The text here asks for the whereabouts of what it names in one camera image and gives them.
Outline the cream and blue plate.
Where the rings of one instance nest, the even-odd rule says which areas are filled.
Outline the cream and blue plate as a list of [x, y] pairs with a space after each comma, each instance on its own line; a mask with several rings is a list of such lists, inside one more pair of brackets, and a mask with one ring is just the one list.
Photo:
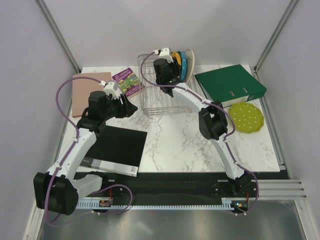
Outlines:
[[193, 75], [195, 68], [195, 54], [191, 49], [185, 51], [186, 61], [187, 61], [187, 73], [185, 77], [185, 82], [187, 83]]

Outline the blue polka dot plate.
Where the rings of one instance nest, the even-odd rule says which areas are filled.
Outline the blue polka dot plate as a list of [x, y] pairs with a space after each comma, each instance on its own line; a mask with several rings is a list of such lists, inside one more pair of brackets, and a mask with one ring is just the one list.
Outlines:
[[188, 71], [188, 63], [187, 63], [187, 56], [184, 51], [178, 51], [180, 58], [181, 58], [181, 73], [180, 79], [182, 82], [186, 80], [187, 71]]

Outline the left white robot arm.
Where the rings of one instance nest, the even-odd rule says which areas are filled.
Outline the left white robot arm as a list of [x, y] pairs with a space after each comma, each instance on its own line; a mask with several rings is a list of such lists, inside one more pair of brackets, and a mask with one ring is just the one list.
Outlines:
[[110, 185], [101, 173], [89, 172], [75, 180], [74, 176], [89, 149], [97, 141], [112, 118], [129, 118], [138, 107], [124, 94], [114, 97], [104, 91], [91, 92], [88, 107], [75, 125], [76, 135], [68, 149], [45, 173], [38, 172], [33, 179], [36, 206], [45, 211], [71, 215], [79, 200], [92, 193], [106, 196]]

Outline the green polka dot plate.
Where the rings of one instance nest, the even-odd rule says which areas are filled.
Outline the green polka dot plate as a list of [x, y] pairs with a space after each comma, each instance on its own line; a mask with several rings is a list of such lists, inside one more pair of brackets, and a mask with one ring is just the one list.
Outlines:
[[228, 109], [228, 113], [232, 117], [238, 132], [255, 133], [264, 126], [265, 118], [262, 111], [251, 103], [235, 103]]

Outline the wire dish rack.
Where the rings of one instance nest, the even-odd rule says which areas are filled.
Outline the wire dish rack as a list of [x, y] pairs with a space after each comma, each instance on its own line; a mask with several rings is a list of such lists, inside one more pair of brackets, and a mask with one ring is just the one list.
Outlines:
[[143, 113], [159, 115], [191, 112], [192, 109], [182, 101], [170, 97], [159, 87], [153, 85], [156, 83], [153, 61], [157, 59], [157, 56], [153, 55], [146, 59], [147, 56], [146, 53], [138, 56], [138, 73], [142, 84], [140, 102]]

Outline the orange polka dot plate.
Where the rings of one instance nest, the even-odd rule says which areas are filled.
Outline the orange polka dot plate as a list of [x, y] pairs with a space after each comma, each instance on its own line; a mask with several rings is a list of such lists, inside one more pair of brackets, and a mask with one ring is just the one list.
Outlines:
[[171, 55], [171, 57], [172, 57], [172, 59], [173, 59], [174, 65], [175, 65], [178, 69], [181, 70], [181, 68], [182, 68], [182, 58], [181, 58], [180, 53], [177, 52], [177, 51], [172, 51], [172, 52], [170, 53], [170, 55]]

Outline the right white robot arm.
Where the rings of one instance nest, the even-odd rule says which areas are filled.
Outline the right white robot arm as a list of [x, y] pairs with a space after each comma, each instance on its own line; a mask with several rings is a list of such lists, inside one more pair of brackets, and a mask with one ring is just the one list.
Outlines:
[[223, 109], [221, 102], [209, 101], [202, 97], [178, 77], [174, 63], [164, 58], [153, 61], [156, 74], [156, 85], [167, 95], [186, 104], [198, 115], [199, 131], [211, 141], [224, 165], [228, 179], [229, 191], [235, 197], [242, 196], [250, 184], [249, 171], [236, 161], [228, 137], [236, 130], [228, 132], [228, 121], [231, 116]]

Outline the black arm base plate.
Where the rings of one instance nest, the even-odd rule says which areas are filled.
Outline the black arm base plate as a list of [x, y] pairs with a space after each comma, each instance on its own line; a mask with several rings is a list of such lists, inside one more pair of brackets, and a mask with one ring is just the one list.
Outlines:
[[134, 193], [211, 194], [218, 198], [254, 198], [257, 183], [248, 173], [236, 180], [223, 172], [139, 173], [136, 177], [107, 174], [107, 185], [122, 184]]

